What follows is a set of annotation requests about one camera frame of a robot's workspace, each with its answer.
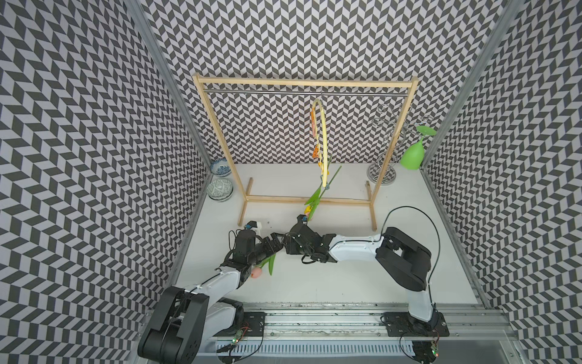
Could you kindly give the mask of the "pink tulip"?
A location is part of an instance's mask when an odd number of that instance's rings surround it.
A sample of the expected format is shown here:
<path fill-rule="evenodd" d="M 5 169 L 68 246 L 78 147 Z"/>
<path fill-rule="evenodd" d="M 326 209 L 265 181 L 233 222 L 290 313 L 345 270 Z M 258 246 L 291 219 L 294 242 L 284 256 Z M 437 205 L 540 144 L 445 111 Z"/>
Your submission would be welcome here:
<path fill-rule="evenodd" d="M 272 276 L 274 271 L 274 262 L 277 254 L 270 255 L 253 264 L 251 269 L 251 278 L 259 278 L 265 271 Z"/>
<path fill-rule="evenodd" d="M 305 203 L 305 210 L 304 214 L 306 215 L 306 221 L 311 221 L 313 216 L 315 215 L 315 211 L 317 210 L 318 206 L 321 203 L 321 200 L 324 194 L 330 189 L 333 180 L 340 172 L 342 166 L 340 166 L 336 172 L 334 173 L 333 177 L 327 182 L 326 186 L 324 187 L 323 184 L 320 184 L 318 189 L 308 198 L 307 202 Z"/>

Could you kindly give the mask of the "yellow arched peg hanger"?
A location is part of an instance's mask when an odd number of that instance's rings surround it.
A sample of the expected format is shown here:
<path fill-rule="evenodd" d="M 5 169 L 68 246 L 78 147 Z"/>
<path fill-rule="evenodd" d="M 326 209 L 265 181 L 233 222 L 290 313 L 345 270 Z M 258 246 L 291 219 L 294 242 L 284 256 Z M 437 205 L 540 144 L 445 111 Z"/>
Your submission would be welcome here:
<path fill-rule="evenodd" d="M 328 154 L 328 141 L 327 141 L 327 121 L 326 114 L 323 103 L 321 100 L 316 99 L 311 106 L 310 116 L 315 116 L 315 121 L 318 129 L 318 136 L 314 138 L 315 146 L 320 147 L 320 158 L 318 159 L 318 165 L 321 169 L 321 183 L 326 185 L 328 182 L 329 175 L 329 154 Z"/>

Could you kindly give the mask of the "yellow tulip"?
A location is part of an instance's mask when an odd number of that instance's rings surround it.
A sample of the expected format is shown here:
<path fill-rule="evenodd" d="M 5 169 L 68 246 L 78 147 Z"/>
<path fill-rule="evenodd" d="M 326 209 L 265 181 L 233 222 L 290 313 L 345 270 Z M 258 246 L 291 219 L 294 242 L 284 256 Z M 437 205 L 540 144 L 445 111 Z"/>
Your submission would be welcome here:
<path fill-rule="evenodd" d="M 320 200 L 321 200 L 321 187 L 319 187 L 305 203 L 306 208 L 304 210 L 304 214 L 307 216 L 308 220 L 310 220 L 314 215 L 316 209 L 318 208 Z"/>

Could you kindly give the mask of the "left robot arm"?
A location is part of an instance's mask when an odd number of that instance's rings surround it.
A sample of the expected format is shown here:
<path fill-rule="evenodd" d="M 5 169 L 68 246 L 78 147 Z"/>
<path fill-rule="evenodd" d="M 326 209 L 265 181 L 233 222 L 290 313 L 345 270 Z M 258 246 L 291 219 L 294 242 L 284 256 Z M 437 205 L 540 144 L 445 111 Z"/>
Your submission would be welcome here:
<path fill-rule="evenodd" d="M 137 355 L 156 363 L 191 363 L 212 336 L 230 330 L 243 314 L 242 304 L 226 296 L 239 289 L 252 270 L 283 250 L 288 237 L 262 238 L 247 225 L 216 273 L 193 288 L 165 289 L 140 338 Z"/>

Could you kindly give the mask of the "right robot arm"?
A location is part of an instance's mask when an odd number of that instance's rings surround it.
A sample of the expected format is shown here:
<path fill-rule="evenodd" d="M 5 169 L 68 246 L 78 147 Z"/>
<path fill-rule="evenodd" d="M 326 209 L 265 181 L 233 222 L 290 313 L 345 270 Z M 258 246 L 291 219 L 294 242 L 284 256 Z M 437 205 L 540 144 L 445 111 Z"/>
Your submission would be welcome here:
<path fill-rule="evenodd" d="M 436 309 L 429 293 L 428 280 L 432 253 L 397 227 L 367 237 L 339 234 L 319 235 L 299 215 L 286 234 L 283 244 L 289 255 L 308 257 L 309 263 L 343 261 L 373 262 L 407 292 L 408 314 L 412 322 L 434 324 Z"/>

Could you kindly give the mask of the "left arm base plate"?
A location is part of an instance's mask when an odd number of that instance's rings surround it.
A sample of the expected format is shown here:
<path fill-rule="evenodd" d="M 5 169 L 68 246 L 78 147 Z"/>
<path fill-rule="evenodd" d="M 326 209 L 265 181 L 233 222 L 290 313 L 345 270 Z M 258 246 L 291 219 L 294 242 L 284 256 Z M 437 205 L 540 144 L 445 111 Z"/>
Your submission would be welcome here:
<path fill-rule="evenodd" d="M 238 313 L 235 316 L 233 324 L 227 329 L 218 332 L 215 337 L 234 338 L 239 329 L 246 328 L 244 338 L 261 338 L 265 331 L 266 316 L 265 312 Z"/>

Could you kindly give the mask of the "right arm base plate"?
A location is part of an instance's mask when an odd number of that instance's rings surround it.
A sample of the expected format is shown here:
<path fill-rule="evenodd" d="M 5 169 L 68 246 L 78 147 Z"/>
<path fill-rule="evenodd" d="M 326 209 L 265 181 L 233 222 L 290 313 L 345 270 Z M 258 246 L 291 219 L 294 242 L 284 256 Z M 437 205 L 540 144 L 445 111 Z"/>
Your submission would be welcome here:
<path fill-rule="evenodd" d="M 447 338 L 450 336 L 444 315 L 438 311 L 433 312 L 429 322 L 413 318 L 408 312 L 385 312 L 380 317 L 380 322 L 386 327 L 388 336 L 392 338 L 404 336 Z"/>

